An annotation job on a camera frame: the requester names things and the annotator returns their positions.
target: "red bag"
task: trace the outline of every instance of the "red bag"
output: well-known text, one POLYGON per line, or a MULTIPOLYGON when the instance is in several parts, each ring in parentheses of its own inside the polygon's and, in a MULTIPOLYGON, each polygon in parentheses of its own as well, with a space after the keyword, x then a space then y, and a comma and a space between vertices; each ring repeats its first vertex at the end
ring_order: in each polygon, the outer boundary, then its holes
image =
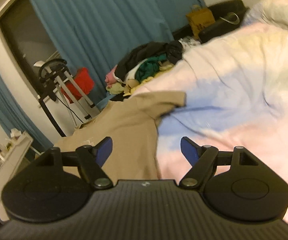
MULTIPOLYGON (((80 68, 73 79, 86 95, 88 95, 94 87, 94 81, 89 76, 86 67, 80 68)), ((77 89, 73 86, 73 84, 70 81, 65 82, 65 85, 67 86, 68 90, 71 91, 76 100, 82 98, 80 92, 77 91, 77 89)), ((71 98, 69 98, 69 96, 66 94, 63 88, 61 88, 61 91, 66 96, 68 101, 72 104, 73 101, 71 100, 71 98)))

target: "pile of clothes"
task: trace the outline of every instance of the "pile of clothes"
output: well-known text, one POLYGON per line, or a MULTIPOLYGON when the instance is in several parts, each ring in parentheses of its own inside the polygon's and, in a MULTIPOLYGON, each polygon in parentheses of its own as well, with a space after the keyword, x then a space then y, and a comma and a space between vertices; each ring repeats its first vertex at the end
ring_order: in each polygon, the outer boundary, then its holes
POLYGON ((182 59, 183 45, 150 42, 133 49, 105 77, 110 94, 130 95, 141 83, 153 79, 159 72, 171 69, 182 59))

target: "tie-dye blanket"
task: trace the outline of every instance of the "tie-dye blanket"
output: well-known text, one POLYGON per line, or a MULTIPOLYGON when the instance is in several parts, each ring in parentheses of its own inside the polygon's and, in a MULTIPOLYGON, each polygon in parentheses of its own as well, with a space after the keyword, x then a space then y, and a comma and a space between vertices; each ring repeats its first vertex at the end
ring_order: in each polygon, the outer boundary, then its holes
POLYGON ((220 150, 243 145, 288 183, 288 30, 253 23, 193 48, 135 94, 157 90, 187 93, 186 107, 158 128, 163 179, 179 181, 191 168, 180 152, 187 136, 220 150))

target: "black circular pad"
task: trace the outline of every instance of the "black circular pad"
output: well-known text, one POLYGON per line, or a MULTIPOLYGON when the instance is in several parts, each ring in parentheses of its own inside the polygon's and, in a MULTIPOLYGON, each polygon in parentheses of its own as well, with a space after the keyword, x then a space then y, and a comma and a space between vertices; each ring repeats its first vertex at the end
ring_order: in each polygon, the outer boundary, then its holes
POLYGON ((49 168, 19 174, 5 186, 2 201, 12 218, 48 223, 66 218, 85 205, 90 196, 88 184, 72 174, 49 168))
POLYGON ((258 179, 240 179, 232 184, 236 196, 245 199, 260 199, 267 195, 268 185, 258 179))
POLYGON ((288 207, 288 185, 271 172, 228 171, 211 178, 204 198, 211 208, 233 220, 282 219, 288 207))

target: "green clothing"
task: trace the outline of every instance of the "green clothing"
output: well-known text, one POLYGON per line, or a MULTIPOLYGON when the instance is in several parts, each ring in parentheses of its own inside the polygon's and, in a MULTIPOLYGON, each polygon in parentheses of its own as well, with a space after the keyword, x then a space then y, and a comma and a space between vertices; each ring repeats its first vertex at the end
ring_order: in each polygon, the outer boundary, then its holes
POLYGON ((135 73, 135 79, 141 83, 144 79, 153 77, 154 74, 159 72, 160 65, 158 62, 166 60, 166 54, 148 58, 135 73))

